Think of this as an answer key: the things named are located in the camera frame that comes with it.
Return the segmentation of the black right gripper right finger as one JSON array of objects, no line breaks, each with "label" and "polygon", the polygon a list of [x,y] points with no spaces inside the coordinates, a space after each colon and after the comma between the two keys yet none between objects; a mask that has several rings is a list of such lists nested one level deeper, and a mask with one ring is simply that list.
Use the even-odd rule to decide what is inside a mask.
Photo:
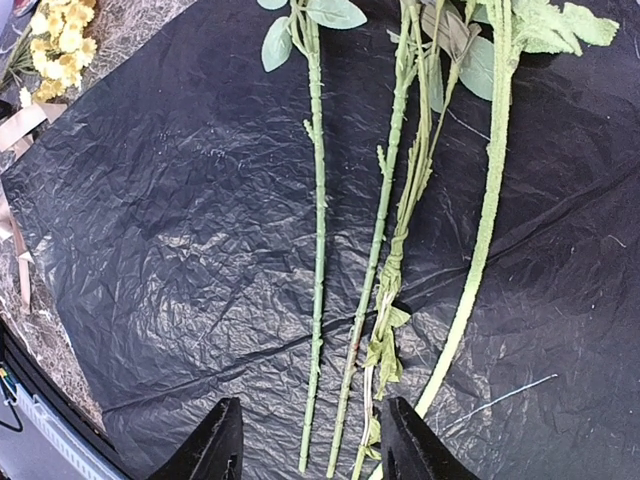
[{"label": "black right gripper right finger", "polygon": [[383,478],[477,480],[403,397],[385,401],[381,414]]}]

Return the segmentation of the small yellow blossom spray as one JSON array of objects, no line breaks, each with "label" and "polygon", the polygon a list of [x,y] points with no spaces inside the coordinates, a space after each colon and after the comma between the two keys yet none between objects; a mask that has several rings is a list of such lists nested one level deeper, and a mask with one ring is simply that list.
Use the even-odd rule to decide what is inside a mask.
[{"label": "small yellow blossom spray", "polygon": [[62,97],[81,88],[84,70],[98,44],[86,33],[96,13],[94,1],[39,1],[10,51],[1,86],[20,87],[19,105]]}]

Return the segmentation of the beige ribbon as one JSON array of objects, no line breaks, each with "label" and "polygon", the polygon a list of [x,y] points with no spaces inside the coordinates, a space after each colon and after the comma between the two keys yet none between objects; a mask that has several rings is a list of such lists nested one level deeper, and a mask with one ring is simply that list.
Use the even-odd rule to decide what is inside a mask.
[{"label": "beige ribbon", "polygon": [[[16,159],[19,159],[34,143],[31,131],[45,121],[53,123],[66,109],[65,104],[39,102],[22,108],[1,125],[1,152],[12,151]],[[13,240],[17,256],[21,307],[25,312],[29,312],[31,308],[29,264],[33,259],[18,223],[10,211],[4,190],[1,190],[1,241],[7,239]]]}]

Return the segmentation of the yellow fake flower stem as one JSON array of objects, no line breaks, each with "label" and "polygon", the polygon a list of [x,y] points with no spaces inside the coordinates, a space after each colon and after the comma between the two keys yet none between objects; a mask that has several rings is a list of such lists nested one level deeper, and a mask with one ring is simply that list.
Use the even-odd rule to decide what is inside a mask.
[{"label": "yellow fake flower stem", "polygon": [[[453,322],[443,350],[431,377],[418,400],[417,412],[425,415],[434,401],[450,369],[463,339],[478,294],[489,247],[492,240],[506,160],[512,77],[524,53],[570,53],[581,55],[583,44],[606,47],[619,29],[618,22],[595,16],[588,8],[571,2],[561,7],[548,1],[486,1],[483,4],[493,29],[493,86],[491,94],[491,127],[487,146],[488,171],[481,217],[471,264]],[[408,54],[419,77],[421,118],[416,138],[409,150],[405,187],[397,210],[396,227],[389,255],[379,276],[376,297],[376,321],[367,347],[364,364],[365,420],[352,476],[359,478],[363,462],[371,454],[371,446],[379,439],[379,422],[373,414],[373,402],[384,396],[372,389],[373,376],[386,385],[397,381],[402,367],[395,353],[393,322],[405,323],[407,314],[397,310],[393,302],[399,293],[401,262],[409,221],[431,175],[433,154],[441,128],[431,124],[427,98],[428,76],[436,64],[439,49],[445,45],[441,33],[449,33],[444,20],[444,4],[433,7],[432,25],[422,27],[425,8],[415,1],[401,4],[401,27],[398,50]]]}]

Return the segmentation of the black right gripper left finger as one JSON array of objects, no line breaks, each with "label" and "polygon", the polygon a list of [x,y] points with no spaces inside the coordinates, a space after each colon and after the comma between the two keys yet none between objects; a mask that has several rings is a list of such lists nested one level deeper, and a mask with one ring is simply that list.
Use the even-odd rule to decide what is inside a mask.
[{"label": "black right gripper left finger", "polygon": [[242,477],[243,455],[241,401],[225,397],[148,479],[238,480]]}]

